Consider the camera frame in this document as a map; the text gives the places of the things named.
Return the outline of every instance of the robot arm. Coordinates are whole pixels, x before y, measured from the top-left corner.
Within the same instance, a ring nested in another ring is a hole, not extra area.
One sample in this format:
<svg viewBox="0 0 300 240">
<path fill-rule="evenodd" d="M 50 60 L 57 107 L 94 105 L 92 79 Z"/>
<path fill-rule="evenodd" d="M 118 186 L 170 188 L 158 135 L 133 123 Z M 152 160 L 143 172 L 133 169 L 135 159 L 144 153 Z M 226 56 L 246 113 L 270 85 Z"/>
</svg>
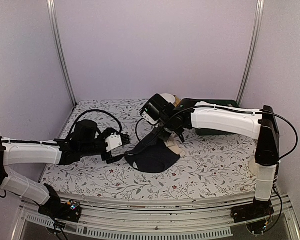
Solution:
<svg viewBox="0 0 300 240">
<path fill-rule="evenodd" d="M 51 186 L 30 180 L 12 170 L 9 165 L 45 163 L 62 166 L 95 155 L 101 155 L 102 160 L 109 164 L 123 157 L 113 157 L 111 151 L 129 143 L 130 137 L 127 134 L 113 128 L 107 128 L 101 133 L 98 125 L 90 120 L 78 122 L 69 139 L 37 142 L 11 140 L 0 135 L 0 189 L 33 200 L 41 206 L 39 212 L 44 215 L 77 222 L 81 212 L 79 203 L 61 203 Z"/>
<path fill-rule="evenodd" d="M 258 140 L 255 160 L 259 168 L 253 205 L 234 208 L 235 222 L 268 216 L 274 211 L 270 198 L 278 175 L 280 134 L 273 115 L 263 113 L 273 113 L 273 109 L 218 106 L 197 99 L 184 99 L 175 107 L 159 94 L 140 111 L 144 119 L 157 126 L 154 133 L 163 141 L 176 133 L 184 142 L 184 130 L 193 128 L 220 130 Z"/>
</svg>

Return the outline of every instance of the white wall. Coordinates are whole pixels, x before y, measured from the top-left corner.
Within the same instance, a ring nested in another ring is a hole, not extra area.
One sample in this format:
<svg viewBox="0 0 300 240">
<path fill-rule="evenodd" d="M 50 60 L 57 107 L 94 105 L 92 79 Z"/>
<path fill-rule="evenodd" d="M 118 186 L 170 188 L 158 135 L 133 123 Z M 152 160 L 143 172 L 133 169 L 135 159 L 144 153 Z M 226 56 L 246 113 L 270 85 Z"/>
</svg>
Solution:
<svg viewBox="0 0 300 240">
<path fill-rule="evenodd" d="M 256 0 L 58 0 L 77 99 L 236 99 Z"/>
<path fill-rule="evenodd" d="M 300 136 L 300 0 L 265 1 L 262 26 L 243 107 L 270 105 L 290 120 Z M 280 122 L 280 152 L 286 153 L 295 138 Z M 282 160 L 279 186 L 289 193 L 300 223 L 300 143 Z"/>
<path fill-rule="evenodd" d="M 0 1 L 0 132 L 16 139 L 53 139 L 70 111 L 47 1 Z M 38 179 L 42 167 L 15 169 Z M 0 240 L 9 239 L 20 202 L 9 193 L 0 198 Z"/>
</svg>

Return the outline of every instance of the white round object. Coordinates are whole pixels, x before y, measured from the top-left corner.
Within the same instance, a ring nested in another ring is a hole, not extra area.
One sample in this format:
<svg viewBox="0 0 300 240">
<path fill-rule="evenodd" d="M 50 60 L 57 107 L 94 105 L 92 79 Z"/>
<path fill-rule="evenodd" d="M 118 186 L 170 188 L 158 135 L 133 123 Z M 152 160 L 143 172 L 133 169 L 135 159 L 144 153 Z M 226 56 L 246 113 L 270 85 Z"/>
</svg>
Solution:
<svg viewBox="0 0 300 240">
<path fill-rule="evenodd" d="M 258 175 L 259 166 L 256 164 L 255 156 L 250 156 L 249 170 L 253 175 Z"/>
<path fill-rule="evenodd" d="M 176 98 L 172 94 L 162 93 L 160 96 L 163 97 L 168 103 L 174 104 L 176 102 Z"/>
</svg>

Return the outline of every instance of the floral tablecloth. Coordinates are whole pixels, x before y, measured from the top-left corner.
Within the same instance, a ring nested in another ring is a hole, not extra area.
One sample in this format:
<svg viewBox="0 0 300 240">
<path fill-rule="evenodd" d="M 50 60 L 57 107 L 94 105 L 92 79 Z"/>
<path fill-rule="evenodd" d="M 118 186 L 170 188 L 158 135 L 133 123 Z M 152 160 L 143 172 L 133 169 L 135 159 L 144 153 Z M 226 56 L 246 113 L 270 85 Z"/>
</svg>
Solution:
<svg viewBox="0 0 300 240">
<path fill-rule="evenodd" d="M 123 132 L 131 136 L 131 144 L 113 151 L 124 153 L 137 144 L 136 122 L 139 111 L 147 100 L 93 100 L 81 101 L 75 108 L 64 132 L 67 135 L 79 114 L 90 109 L 108 111 L 122 122 Z M 114 120 L 102 113 L 89 113 L 82 119 L 94 120 L 101 131 L 107 127 L 118 129 Z M 146 136 L 152 126 L 141 121 L 138 134 Z M 142 173 L 134 170 L 125 159 L 106 164 L 100 156 L 84 157 L 68 166 L 47 165 L 41 182 L 55 190 L 126 200 L 181 200 L 229 196 L 254 191 L 256 178 L 249 171 L 249 159 L 256 145 L 241 135 L 198 136 L 194 130 L 184 134 L 185 150 L 174 166 L 160 174 Z"/>
</svg>

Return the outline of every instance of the white floral surface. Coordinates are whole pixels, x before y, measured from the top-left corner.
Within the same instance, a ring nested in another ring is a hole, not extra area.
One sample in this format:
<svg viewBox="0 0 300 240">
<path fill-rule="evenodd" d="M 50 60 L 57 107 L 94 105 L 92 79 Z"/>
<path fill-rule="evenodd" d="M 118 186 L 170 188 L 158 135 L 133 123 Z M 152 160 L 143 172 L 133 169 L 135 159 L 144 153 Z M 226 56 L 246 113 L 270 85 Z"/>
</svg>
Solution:
<svg viewBox="0 0 300 240">
<path fill-rule="evenodd" d="M 131 137 L 130 145 L 112 152 L 114 156 L 124 153 L 137 144 L 135 126 L 145 102 L 145 99 L 81 101 L 62 137 L 82 112 L 105 110 L 122 122 L 123 132 Z M 96 121 L 101 131 L 107 127 L 118 129 L 116 122 L 102 113 L 88 113 L 82 119 Z M 138 133 L 143 138 L 151 129 L 152 126 L 141 121 Z M 106 164 L 100 156 L 93 156 L 68 166 L 48 165 L 41 182 L 64 193 L 127 200 L 200 199 L 254 191 L 256 178 L 248 167 L 256 148 L 252 139 L 241 135 L 198 136 L 194 130 L 183 135 L 185 143 L 176 139 L 186 156 L 160 174 L 134 170 L 125 159 Z"/>
</svg>

